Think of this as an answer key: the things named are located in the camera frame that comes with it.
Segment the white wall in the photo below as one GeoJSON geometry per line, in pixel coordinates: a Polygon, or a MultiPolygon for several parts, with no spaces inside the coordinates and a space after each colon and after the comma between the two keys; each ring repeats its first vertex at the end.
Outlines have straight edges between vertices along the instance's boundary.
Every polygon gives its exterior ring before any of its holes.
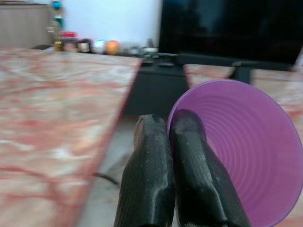
{"type": "MultiPolygon", "coordinates": [[[[49,4],[50,0],[34,0],[49,4]]],[[[158,44],[162,0],[63,0],[65,30],[80,38],[158,44]]]]}

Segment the red object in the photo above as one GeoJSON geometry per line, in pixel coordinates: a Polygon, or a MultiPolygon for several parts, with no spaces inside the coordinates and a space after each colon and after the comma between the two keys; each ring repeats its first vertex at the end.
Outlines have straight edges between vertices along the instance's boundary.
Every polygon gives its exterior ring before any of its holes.
{"type": "Polygon", "coordinates": [[[75,37],[77,37],[77,33],[76,32],[62,32],[62,37],[75,38],[75,37]]]}

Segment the wooden cabinet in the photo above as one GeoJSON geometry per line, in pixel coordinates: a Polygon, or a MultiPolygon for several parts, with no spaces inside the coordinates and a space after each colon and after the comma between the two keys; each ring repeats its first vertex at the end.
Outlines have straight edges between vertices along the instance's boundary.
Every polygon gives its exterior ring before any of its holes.
{"type": "Polygon", "coordinates": [[[46,29],[49,21],[47,5],[0,4],[0,46],[31,48],[51,44],[46,29]]]}

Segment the tv stand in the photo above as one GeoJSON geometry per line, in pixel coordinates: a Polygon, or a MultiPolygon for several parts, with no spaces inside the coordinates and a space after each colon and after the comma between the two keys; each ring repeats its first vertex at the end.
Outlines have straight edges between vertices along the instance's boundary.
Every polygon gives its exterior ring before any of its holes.
{"type": "Polygon", "coordinates": [[[219,65],[219,66],[232,66],[234,62],[245,61],[251,62],[254,65],[255,69],[263,70],[281,70],[281,71],[291,71],[292,65],[282,64],[275,62],[266,62],[266,61],[248,61],[238,58],[226,58],[226,57],[217,57],[204,54],[192,54],[192,53],[180,53],[177,56],[177,63],[180,65],[185,64],[199,64],[199,65],[219,65]]]}
{"type": "Polygon", "coordinates": [[[251,84],[251,71],[255,69],[255,63],[251,61],[237,61],[232,64],[234,70],[228,79],[234,79],[243,83],[251,84]]]}
{"type": "Polygon", "coordinates": [[[160,67],[163,59],[142,65],[130,93],[125,114],[157,114],[167,118],[173,105],[188,90],[183,66],[160,67]]]}

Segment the cable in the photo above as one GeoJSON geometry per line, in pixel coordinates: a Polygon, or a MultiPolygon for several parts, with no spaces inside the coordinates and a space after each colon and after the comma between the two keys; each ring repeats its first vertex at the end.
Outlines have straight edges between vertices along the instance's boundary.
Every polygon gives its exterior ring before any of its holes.
{"type": "Polygon", "coordinates": [[[106,174],[102,174],[102,173],[94,173],[93,176],[96,176],[96,177],[100,177],[100,178],[104,178],[108,181],[110,181],[111,183],[113,183],[114,185],[116,186],[120,186],[120,183],[118,181],[116,181],[113,177],[111,176],[108,176],[106,174]]]}

